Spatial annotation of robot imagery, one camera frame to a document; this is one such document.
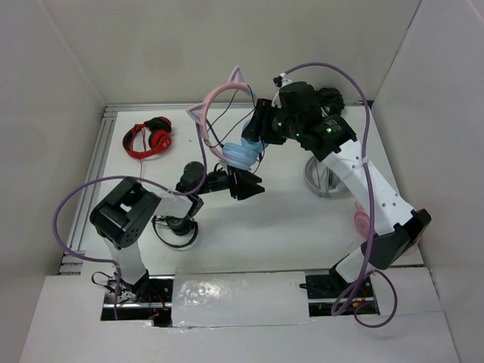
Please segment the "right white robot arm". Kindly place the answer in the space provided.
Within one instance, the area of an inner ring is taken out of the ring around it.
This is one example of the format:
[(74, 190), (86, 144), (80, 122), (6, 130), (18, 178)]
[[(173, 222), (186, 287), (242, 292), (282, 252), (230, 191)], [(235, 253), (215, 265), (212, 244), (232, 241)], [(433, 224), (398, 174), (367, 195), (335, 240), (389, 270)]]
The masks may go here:
[(431, 221), (425, 209), (415, 209), (366, 159), (363, 145), (338, 113), (325, 116), (318, 93), (306, 82), (290, 83), (278, 92), (280, 106), (260, 98), (242, 137), (265, 145), (293, 139), (333, 171), (366, 213), (373, 217), (373, 231), (355, 251), (334, 265), (330, 288), (348, 296), (360, 273), (389, 268), (411, 249)]

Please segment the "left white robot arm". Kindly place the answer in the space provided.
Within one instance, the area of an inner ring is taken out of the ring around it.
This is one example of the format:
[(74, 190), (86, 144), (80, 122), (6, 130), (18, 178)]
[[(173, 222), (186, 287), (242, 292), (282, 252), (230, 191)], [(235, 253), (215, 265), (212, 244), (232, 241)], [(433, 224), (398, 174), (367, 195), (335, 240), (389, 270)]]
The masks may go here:
[(262, 179), (232, 166), (206, 172), (190, 162), (176, 185), (176, 194), (161, 197), (132, 177), (124, 178), (91, 212), (90, 222), (104, 239), (111, 258), (119, 266), (120, 288), (133, 302), (149, 293), (150, 275), (141, 259), (138, 239), (144, 229), (157, 223), (174, 235), (190, 239), (184, 244), (166, 243), (176, 250), (189, 248), (199, 233), (195, 215), (203, 206), (202, 194), (225, 191), (235, 200), (246, 200), (265, 191)]

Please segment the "small black headphones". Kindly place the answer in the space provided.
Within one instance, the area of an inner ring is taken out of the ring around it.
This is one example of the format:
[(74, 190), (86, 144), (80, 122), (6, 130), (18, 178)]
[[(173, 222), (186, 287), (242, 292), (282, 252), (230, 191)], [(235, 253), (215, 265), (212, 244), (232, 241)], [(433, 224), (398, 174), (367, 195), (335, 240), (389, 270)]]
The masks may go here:
[[(198, 223), (191, 217), (179, 219), (172, 216), (154, 216), (151, 219), (152, 228), (154, 230), (155, 235), (158, 239), (165, 244), (166, 246), (174, 249), (174, 250), (183, 250), (186, 248), (191, 247), (199, 234), (199, 225)], [(168, 228), (175, 236), (178, 237), (186, 237), (191, 234), (190, 239), (183, 243), (183, 244), (171, 244), (168, 241), (164, 240), (158, 231), (159, 227), (166, 227)]]

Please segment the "grey white headphones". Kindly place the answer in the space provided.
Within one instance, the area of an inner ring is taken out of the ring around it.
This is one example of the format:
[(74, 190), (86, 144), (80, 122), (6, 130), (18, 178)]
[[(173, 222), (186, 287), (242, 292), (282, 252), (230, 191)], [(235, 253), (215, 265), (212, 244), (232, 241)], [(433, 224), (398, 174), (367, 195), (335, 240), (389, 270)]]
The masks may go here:
[(340, 199), (349, 195), (349, 189), (340, 178), (316, 157), (307, 161), (302, 175), (306, 187), (318, 197)]

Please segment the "red black headphones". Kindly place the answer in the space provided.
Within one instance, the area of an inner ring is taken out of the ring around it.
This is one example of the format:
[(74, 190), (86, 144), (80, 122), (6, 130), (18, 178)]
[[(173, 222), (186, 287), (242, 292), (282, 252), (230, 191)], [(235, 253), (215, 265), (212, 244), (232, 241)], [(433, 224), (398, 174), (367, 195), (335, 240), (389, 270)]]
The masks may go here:
[[(148, 121), (134, 124), (123, 136), (124, 151), (140, 164), (140, 176), (143, 175), (143, 161), (159, 156), (172, 145), (172, 122), (164, 117), (157, 116)], [(135, 149), (135, 140), (141, 136), (143, 150)]]

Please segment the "white taped front panel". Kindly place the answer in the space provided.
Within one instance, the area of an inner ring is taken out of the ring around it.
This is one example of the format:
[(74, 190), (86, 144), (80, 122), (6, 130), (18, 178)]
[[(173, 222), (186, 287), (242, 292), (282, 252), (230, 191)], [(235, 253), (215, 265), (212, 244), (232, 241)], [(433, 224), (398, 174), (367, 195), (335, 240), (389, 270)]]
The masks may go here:
[(176, 275), (174, 327), (291, 326), (309, 323), (301, 271)]

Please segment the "aluminium frame rail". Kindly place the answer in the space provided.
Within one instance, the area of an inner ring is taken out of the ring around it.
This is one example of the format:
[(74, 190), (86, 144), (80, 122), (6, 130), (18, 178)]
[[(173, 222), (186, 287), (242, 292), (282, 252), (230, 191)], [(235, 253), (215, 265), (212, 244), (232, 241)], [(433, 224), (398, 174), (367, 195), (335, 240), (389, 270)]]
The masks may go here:
[[(92, 209), (117, 184), (116, 175), (141, 176), (168, 188), (174, 188), (184, 166), (191, 161), (203, 161), (197, 141), (195, 123), (184, 104), (118, 105), (108, 107), (101, 122), (98, 138), (88, 167), (88, 180), (103, 178), (103, 182), (88, 187), (82, 206)], [(173, 144), (158, 156), (143, 162), (131, 158), (121, 145), (122, 136), (136, 123), (153, 116), (165, 116), (173, 123)], [(213, 214), (217, 209), (224, 216), (253, 215), (257, 211), (279, 212), (284, 207), (300, 206), (316, 213), (346, 214), (349, 211), (347, 196), (335, 197), (329, 202), (313, 194), (303, 180), (303, 169), (310, 158), (295, 141), (282, 146), (269, 147), (261, 164), (255, 166), (262, 178), (265, 192), (244, 202), (232, 199), (227, 191), (205, 197), (202, 215)]]

